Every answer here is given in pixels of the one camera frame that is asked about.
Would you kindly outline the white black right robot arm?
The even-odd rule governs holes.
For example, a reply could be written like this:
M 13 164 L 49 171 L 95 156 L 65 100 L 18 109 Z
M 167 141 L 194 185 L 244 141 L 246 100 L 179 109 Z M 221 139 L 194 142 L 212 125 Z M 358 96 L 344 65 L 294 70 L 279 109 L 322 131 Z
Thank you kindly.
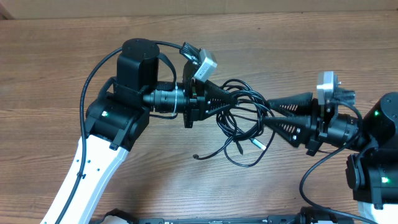
M 346 180 L 358 202 L 365 223 L 385 223 L 397 211 L 397 93 L 385 94 L 361 116 L 354 107 L 355 93 L 343 90 L 313 98 L 303 93 L 269 100 L 279 118 L 266 118 L 264 124 L 293 147 L 303 144 L 314 156 L 322 144 L 338 152 L 353 153 L 346 161 Z M 341 114 L 346 106 L 356 117 Z

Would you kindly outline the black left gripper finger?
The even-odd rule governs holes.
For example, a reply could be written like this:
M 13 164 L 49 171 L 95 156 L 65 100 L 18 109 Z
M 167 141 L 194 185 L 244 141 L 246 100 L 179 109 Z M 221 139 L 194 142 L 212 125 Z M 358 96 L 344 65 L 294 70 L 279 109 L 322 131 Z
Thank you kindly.
M 226 103 L 236 103 L 237 99 L 232 93 L 222 89 L 213 82 L 207 80 L 204 84 L 207 100 L 221 100 Z
M 203 119 L 207 119 L 215 114 L 222 111 L 231 109 L 238 104 L 237 99 L 221 100 L 216 98 L 211 98 L 205 100 L 205 112 L 203 114 Z

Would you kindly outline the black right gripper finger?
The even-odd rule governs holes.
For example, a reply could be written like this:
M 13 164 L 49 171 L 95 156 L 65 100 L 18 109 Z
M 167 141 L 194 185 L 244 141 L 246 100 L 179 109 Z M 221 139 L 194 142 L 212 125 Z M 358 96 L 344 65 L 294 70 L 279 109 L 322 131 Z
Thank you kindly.
M 269 108 L 286 116 L 311 116 L 318 113 L 317 99 L 313 93 L 306 92 L 298 95 L 268 100 Z
M 263 123 L 293 147 L 308 143 L 317 125 L 311 116 L 268 117 Z

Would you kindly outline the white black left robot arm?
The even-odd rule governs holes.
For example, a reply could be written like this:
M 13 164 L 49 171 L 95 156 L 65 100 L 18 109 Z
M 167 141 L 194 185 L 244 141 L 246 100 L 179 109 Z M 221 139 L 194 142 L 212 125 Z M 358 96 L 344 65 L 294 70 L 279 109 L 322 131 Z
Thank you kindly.
M 110 178 L 123 163 L 152 117 L 183 116 L 191 128 L 231 109 L 236 99 L 209 79 L 217 62 L 205 49 L 184 43 L 178 51 L 187 62 L 182 80 L 158 79 L 159 63 L 171 67 L 162 42 L 130 39 L 113 52 L 116 75 L 92 104 L 80 104 L 81 138 L 74 161 L 52 202 L 44 223 L 88 223 Z

